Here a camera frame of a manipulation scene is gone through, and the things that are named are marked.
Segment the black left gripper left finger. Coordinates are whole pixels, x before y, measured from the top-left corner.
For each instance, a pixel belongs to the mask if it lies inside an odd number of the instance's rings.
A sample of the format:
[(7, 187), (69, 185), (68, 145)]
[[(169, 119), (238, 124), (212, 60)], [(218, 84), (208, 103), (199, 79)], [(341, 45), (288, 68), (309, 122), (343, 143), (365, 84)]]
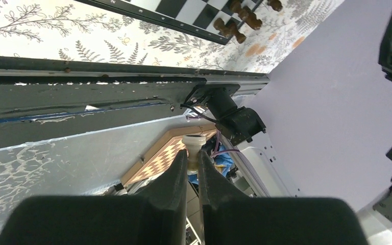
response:
[(0, 244), (184, 244), (187, 151), (135, 194), (49, 195), (23, 200)]

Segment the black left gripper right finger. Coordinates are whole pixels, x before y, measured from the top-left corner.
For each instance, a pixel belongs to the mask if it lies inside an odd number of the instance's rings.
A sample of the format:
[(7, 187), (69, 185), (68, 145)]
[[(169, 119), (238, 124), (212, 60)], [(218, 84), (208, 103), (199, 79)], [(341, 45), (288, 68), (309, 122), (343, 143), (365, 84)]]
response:
[(335, 198), (252, 198), (198, 152), (203, 244), (367, 244), (357, 216)]

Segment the thirteenth white chess piece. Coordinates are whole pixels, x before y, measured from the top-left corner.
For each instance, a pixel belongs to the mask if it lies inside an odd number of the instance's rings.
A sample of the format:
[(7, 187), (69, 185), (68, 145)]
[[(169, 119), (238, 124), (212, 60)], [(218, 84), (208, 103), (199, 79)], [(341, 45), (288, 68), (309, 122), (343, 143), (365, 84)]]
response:
[(182, 143), (185, 145), (188, 157), (187, 157), (187, 174), (194, 175), (198, 172), (198, 152), (202, 146), (206, 143), (206, 136), (204, 135), (184, 135)]

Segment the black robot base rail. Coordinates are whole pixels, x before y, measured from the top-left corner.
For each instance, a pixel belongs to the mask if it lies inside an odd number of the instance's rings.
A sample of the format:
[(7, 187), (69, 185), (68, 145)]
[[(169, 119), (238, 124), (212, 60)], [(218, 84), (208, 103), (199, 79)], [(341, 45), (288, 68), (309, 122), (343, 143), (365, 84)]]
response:
[(199, 88), (254, 95), (267, 75), (0, 56), (0, 149), (181, 115)]

